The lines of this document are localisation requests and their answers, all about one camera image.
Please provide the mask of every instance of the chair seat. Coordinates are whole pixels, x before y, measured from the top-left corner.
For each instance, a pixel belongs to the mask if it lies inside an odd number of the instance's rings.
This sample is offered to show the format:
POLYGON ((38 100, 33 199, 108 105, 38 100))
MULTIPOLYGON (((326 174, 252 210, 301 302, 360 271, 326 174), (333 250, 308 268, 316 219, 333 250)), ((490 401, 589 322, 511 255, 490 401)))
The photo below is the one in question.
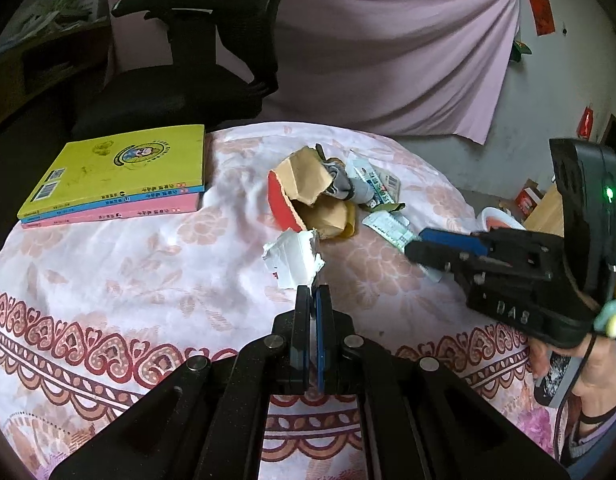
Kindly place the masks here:
POLYGON ((222 66, 151 66, 116 76, 79 117, 74 140, 176 124, 216 126, 251 119, 261 112, 261 95, 222 66))

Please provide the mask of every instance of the floral bedsheet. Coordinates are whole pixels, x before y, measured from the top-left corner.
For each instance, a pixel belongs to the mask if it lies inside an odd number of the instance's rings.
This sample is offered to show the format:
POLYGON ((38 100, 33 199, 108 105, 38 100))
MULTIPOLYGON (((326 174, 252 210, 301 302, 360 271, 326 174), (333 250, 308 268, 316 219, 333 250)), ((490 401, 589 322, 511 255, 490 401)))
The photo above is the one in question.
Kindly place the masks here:
MULTIPOLYGON (((276 226, 266 175, 320 143, 354 148, 402 181, 416 229, 476 229, 447 179, 396 142, 303 123, 208 135, 200 211, 25 231, 0 253, 0 427, 38 479, 114 421, 193 353, 232 355, 294 305, 261 259, 276 226)), ((434 283, 366 226, 322 242, 333 305, 391 352, 432 355, 547 452, 555 413, 532 396, 526 338, 464 305, 451 276, 434 283)), ((272 397, 261 479, 365 478, 354 397, 272 397)))

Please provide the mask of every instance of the book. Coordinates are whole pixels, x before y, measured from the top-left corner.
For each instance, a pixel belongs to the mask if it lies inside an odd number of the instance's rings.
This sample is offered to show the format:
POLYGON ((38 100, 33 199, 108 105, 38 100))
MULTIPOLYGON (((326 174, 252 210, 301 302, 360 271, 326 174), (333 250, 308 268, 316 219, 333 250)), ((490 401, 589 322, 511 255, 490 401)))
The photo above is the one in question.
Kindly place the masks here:
POLYGON ((117 218, 134 218, 141 216, 167 215, 175 213, 192 213, 198 209, 199 194, 187 193, 161 198, 151 198, 140 202, 124 202, 122 204, 99 207, 88 211, 70 213, 46 218, 37 222, 23 223, 24 229, 33 227, 48 227, 53 225, 77 224, 80 222, 96 222, 117 218))
POLYGON ((168 126, 68 142, 19 209, 25 223, 203 192, 204 127, 168 126))
POLYGON ((191 194, 191 193, 198 194, 204 191, 205 191, 204 186, 192 186, 192 187, 182 187, 180 189, 165 189, 165 190, 151 191, 148 193, 140 193, 136 195, 117 196, 117 197, 109 198, 106 200, 98 200, 97 202, 90 202, 87 204, 67 207, 64 209, 57 209, 56 211, 49 211, 48 213, 41 213, 38 215, 29 216, 27 218, 22 218, 21 223, 28 224, 32 222, 39 222, 40 220, 46 220, 49 218, 57 218, 59 216, 64 216, 67 214, 92 211, 93 209, 98 209, 100 207, 106 207, 109 205, 142 202, 143 200, 150 200, 150 199, 169 197, 169 196, 170 197, 181 196, 184 194, 191 194))

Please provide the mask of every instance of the pink book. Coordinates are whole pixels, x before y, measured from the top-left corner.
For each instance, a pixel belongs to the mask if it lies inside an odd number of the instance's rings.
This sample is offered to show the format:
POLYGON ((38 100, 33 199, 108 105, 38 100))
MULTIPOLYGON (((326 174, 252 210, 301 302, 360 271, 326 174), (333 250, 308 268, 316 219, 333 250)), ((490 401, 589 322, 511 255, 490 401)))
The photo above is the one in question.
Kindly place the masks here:
POLYGON ((184 193, 160 198, 149 198, 138 202, 99 207, 88 211, 79 211, 67 215, 47 218, 38 222, 22 224, 24 229, 32 227, 47 227, 51 225, 79 224, 80 222, 96 222, 116 218, 133 218, 135 216, 167 215, 173 213, 191 213, 199 206, 199 193, 184 193))

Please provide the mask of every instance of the black wristband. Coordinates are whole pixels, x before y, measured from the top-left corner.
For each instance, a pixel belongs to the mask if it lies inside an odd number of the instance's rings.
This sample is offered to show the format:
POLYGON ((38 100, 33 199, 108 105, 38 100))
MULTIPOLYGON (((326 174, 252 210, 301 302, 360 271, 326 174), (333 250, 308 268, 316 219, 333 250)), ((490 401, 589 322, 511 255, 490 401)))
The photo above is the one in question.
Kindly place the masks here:
POLYGON ((597 416, 586 416, 584 412, 581 412, 579 415, 579 421, 584 424, 601 424, 607 420, 609 420, 616 413, 616 406, 612 408, 609 412, 605 412, 603 415, 597 416))

